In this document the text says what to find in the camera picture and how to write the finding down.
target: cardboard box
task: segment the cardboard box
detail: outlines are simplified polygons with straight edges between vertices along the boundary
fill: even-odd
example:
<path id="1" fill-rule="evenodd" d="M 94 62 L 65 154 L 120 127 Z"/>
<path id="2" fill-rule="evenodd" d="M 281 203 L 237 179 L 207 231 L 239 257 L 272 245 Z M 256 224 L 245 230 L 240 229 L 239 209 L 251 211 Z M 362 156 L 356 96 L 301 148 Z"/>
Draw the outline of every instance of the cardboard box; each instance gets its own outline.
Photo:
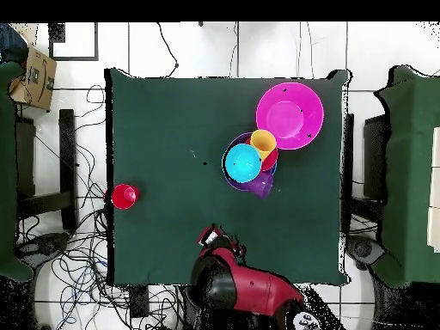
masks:
<path id="1" fill-rule="evenodd" d="M 18 26 L 15 30 L 27 42 L 29 54 L 26 62 L 26 75 L 11 83 L 10 97 L 15 102 L 50 111 L 57 62 L 34 48 L 36 27 L 29 27 L 27 24 L 22 24 L 22 27 Z"/>

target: pink bowl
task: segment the pink bowl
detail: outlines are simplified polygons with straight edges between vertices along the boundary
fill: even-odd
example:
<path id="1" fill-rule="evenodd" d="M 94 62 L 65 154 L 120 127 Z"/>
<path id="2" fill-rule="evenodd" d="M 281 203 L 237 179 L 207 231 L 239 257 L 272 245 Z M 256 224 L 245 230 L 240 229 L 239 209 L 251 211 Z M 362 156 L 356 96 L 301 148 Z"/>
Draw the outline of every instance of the pink bowl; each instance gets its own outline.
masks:
<path id="1" fill-rule="evenodd" d="M 257 127 L 270 131 L 277 148 L 298 150 L 312 142 L 321 130 L 324 108 L 311 88 L 298 82 L 280 83 L 261 98 Z"/>

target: dark green tablecloth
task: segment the dark green tablecloth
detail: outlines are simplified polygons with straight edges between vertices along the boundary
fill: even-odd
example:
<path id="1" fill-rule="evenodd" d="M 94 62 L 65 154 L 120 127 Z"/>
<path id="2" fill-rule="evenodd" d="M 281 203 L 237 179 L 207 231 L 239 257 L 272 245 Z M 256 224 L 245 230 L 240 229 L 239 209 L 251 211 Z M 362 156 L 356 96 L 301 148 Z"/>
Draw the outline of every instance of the dark green tablecloth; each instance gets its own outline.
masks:
<path id="1" fill-rule="evenodd" d="M 383 98 L 391 122 L 387 144 L 388 202 L 382 243 L 387 254 L 373 265 L 387 285 L 440 283 L 440 254 L 427 245 L 434 128 L 440 126 L 440 79 L 406 66 L 392 74 Z"/>
<path id="2" fill-rule="evenodd" d="M 221 159 L 231 140 L 256 129 L 261 96 L 292 80 L 111 77 L 114 183 L 142 195 L 130 210 L 114 210 L 115 284 L 187 284 L 211 223 L 238 236 L 250 266 L 296 283 L 346 282 L 338 244 L 347 71 L 298 81 L 321 97 L 324 125 L 307 147 L 280 150 L 266 200 L 232 188 Z"/>

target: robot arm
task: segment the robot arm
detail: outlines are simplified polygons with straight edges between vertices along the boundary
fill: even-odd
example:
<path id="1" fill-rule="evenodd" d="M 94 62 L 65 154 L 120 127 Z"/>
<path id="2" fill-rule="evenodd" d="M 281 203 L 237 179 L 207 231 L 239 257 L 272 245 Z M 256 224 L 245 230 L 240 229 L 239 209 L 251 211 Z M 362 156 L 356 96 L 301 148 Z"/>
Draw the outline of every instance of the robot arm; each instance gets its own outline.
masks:
<path id="1" fill-rule="evenodd" d="M 208 233 L 210 244 L 204 244 L 192 270 L 193 303 L 201 309 L 274 316 L 281 330 L 321 330 L 318 320 L 307 312 L 297 287 L 270 272 L 238 265 L 239 247 L 219 231 Z M 286 309 L 290 311 L 287 321 L 293 322 L 286 322 Z"/>

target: blue bowl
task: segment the blue bowl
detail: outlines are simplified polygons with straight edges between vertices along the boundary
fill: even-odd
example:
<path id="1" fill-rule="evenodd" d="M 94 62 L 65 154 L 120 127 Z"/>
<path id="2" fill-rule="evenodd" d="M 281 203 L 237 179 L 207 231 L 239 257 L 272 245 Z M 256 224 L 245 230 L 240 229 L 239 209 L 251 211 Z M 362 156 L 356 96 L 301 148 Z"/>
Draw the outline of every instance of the blue bowl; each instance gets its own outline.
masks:
<path id="1" fill-rule="evenodd" d="M 260 173 L 260 155 L 252 145 L 237 144 L 226 155 L 224 166 L 232 180 L 249 182 Z"/>

